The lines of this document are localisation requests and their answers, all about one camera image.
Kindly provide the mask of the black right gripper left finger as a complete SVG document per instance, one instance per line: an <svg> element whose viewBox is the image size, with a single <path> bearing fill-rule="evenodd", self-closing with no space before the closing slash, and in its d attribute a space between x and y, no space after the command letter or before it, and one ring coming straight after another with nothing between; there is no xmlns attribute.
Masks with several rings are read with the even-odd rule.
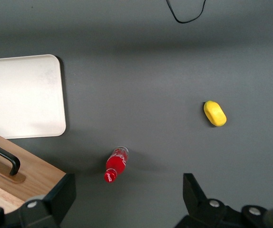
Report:
<svg viewBox="0 0 273 228"><path fill-rule="evenodd" d="M29 200L19 208L20 226L59 228L75 199L75 175L65 174L42 199Z"/></svg>

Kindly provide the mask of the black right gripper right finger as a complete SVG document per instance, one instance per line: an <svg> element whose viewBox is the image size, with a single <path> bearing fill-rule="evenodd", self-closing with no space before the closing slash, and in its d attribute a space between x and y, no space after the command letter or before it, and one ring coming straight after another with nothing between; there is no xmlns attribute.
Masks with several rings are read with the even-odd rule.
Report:
<svg viewBox="0 0 273 228"><path fill-rule="evenodd" d="M204 194L191 173L183 174L183 200L188 214L177 228L242 228L241 214L217 199Z"/></svg>

